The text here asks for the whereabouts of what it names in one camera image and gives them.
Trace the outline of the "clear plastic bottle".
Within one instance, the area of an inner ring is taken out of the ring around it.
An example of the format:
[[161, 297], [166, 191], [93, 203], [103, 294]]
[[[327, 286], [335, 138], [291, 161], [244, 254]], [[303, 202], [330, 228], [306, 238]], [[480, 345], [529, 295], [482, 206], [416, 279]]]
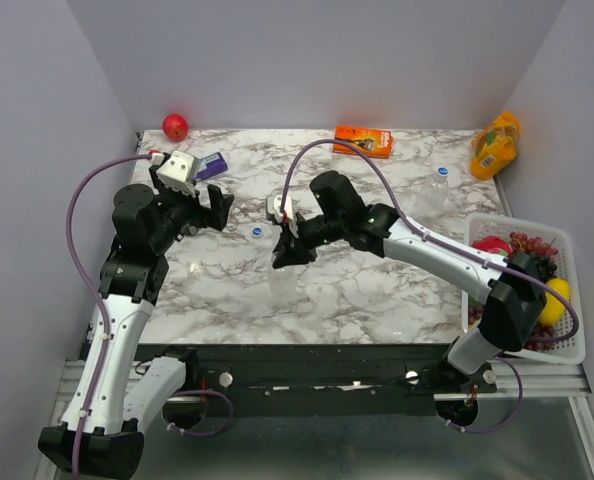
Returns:
[[283, 307], [297, 297], [297, 272], [294, 267], [274, 269], [269, 267], [267, 273], [271, 301], [277, 307]]
[[413, 217], [418, 220], [434, 217], [443, 209], [449, 190], [448, 176], [439, 176], [436, 173], [438, 168], [423, 182], [415, 197]]

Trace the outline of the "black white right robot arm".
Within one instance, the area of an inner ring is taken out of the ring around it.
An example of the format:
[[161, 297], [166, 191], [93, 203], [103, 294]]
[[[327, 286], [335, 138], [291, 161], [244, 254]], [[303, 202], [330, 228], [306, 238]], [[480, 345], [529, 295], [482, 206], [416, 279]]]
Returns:
[[336, 171], [318, 175], [310, 190], [321, 209], [310, 219], [295, 212], [287, 197], [266, 201], [268, 220], [281, 229], [272, 254], [274, 268], [307, 265], [316, 260], [317, 248], [345, 241], [355, 250], [414, 265], [467, 293], [484, 312], [437, 367], [439, 384], [451, 392], [470, 384], [474, 373], [496, 355], [523, 349], [546, 305], [536, 259], [484, 252], [403, 220], [391, 206], [365, 203]]

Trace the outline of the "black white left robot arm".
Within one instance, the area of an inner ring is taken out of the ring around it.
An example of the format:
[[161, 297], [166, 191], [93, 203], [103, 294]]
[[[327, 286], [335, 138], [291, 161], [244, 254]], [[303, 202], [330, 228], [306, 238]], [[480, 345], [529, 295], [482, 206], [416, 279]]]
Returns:
[[92, 293], [100, 312], [79, 384], [57, 426], [42, 429], [38, 448], [74, 477], [130, 479], [140, 463], [148, 427], [172, 397], [189, 395], [203, 408], [228, 397], [207, 389], [194, 350], [168, 348], [134, 387], [128, 385], [140, 337], [168, 272], [166, 253], [192, 229], [221, 231], [234, 201], [208, 185], [176, 192], [161, 180], [131, 184], [113, 198], [115, 237]]

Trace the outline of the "purple white flat box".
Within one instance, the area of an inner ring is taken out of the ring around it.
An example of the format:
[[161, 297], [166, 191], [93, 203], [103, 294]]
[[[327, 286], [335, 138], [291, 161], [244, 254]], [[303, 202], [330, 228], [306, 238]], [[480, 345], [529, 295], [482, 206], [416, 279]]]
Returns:
[[208, 155], [200, 160], [200, 168], [194, 179], [196, 181], [206, 181], [214, 178], [228, 170], [228, 164], [219, 152]]

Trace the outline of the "red apple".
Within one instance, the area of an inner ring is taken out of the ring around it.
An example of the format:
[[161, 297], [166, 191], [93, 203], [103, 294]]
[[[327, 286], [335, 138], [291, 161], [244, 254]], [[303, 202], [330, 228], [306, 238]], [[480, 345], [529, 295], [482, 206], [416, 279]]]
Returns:
[[189, 126], [182, 115], [172, 113], [163, 119], [162, 131], [171, 142], [179, 143], [188, 136]]

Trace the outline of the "orange razor box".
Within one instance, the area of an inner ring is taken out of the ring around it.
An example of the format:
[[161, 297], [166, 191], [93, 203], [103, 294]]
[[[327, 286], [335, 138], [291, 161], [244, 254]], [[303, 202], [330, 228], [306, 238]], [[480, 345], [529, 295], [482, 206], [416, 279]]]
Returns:
[[393, 150], [394, 138], [388, 130], [338, 125], [334, 138], [354, 145], [371, 158], [388, 159]]

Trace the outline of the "red dragon fruit toy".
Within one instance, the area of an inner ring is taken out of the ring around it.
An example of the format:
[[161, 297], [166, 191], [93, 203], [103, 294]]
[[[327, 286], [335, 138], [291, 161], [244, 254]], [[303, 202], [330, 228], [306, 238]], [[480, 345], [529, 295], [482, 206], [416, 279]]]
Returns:
[[472, 247], [483, 252], [502, 256], [510, 256], [514, 252], [511, 244], [498, 236], [487, 236], [476, 240], [472, 243]]

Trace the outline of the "orange snack bag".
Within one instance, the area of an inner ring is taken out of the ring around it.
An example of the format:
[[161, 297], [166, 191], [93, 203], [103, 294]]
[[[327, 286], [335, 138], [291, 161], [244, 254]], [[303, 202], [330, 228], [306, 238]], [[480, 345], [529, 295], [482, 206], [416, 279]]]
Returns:
[[515, 160], [518, 153], [520, 124], [504, 111], [471, 142], [471, 174], [479, 180], [490, 180]]

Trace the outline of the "purple grape bunch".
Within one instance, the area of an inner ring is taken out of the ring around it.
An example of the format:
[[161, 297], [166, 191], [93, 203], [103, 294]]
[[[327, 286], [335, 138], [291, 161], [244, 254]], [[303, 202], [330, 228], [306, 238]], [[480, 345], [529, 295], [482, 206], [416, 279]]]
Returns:
[[[504, 257], [514, 259], [518, 254], [525, 254], [531, 257], [537, 268], [539, 280], [545, 284], [549, 280], [558, 277], [558, 266], [556, 264], [558, 250], [551, 243], [544, 242], [541, 237], [530, 237], [526, 233], [517, 231], [511, 232], [507, 237], [500, 238], [508, 241], [514, 250], [510, 256]], [[522, 347], [533, 351], [552, 349], [554, 343], [544, 343], [543, 339], [555, 338], [557, 336], [557, 324], [554, 326], [543, 326], [537, 320], [528, 337], [540, 338], [540, 341], [525, 342]]]

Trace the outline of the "white plastic basket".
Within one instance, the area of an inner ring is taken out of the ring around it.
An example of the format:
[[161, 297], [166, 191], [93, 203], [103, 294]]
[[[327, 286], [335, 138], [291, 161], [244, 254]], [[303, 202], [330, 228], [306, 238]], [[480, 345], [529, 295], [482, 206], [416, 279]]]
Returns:
[[503, 256], [501, 271], [489, 265], [487, 271], [493, 275], [489, 282], [492, 290], [481, 298], [462, 294], [462, 328], [467, 338], [483, 337], [495, 347], [504, 347], [506, 355], [533, 361], [562, 365], [582, 363], [585, 358], [583, 319], [573, 249], [567, 234], [554, 227], [513, 217], [473, 213], [466, 218], [464, 243], [471, 246], [481, 237], [507, 237], [513, 231], [550, 240], [558, 250], [558, 277], [570, 285], [570, 300], [562, 302], [566, 311], [557, 324], [557, 336], [543, 339], [544, 343], [553, 342], [553, 348], [533, 351], [522, 347], [525, 342], [540, 341], [528, 335], [544, 309], [543, 291], [547, 286], [539, 280], [533, 259], [525, 254], [518, 254], [514, 259]]

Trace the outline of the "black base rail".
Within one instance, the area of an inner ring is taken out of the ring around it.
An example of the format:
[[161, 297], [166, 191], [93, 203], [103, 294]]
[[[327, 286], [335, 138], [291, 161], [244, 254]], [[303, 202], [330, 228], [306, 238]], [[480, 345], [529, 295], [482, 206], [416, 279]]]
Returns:
[[188, 361], [181, 391], [201, 387], [217, 399], [171, 400], [164, 410], [209, 418], [432, 416], [437, 403], [494, 393], [490, 364], [465, 376], [445, 358], [445, 344], [181, 344], [144, 345], [136, 360], [170, 354]]

